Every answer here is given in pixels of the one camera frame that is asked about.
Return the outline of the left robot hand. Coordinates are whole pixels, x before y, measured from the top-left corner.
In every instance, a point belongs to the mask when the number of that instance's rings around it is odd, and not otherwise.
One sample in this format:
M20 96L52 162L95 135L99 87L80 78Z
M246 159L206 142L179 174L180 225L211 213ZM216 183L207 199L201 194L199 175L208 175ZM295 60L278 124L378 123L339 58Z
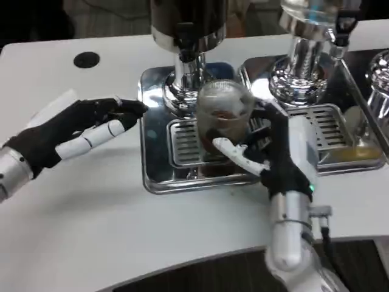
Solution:
M76 100L47 121L26 128L4 145L21 154L33 178L60 161L83 155L131 129L148 111L118 96Z

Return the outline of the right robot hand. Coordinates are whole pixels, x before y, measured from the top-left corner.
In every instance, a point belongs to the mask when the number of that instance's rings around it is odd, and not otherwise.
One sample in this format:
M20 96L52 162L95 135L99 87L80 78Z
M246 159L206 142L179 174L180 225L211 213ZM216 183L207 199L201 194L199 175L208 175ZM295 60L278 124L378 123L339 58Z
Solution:
M208 130L206 137L234 164L260 177L262 185L268 189L269 198L297 192L311 202L318 163L313 126L305 117L291 117L274 100L261 100L259 104L261 108L254 109L252 116L268 120L270 126L250 133L243 143L235 145L226 134L216 129ZM249 159L246 152L265 137L270 139L270 144L263 148L263 161Z

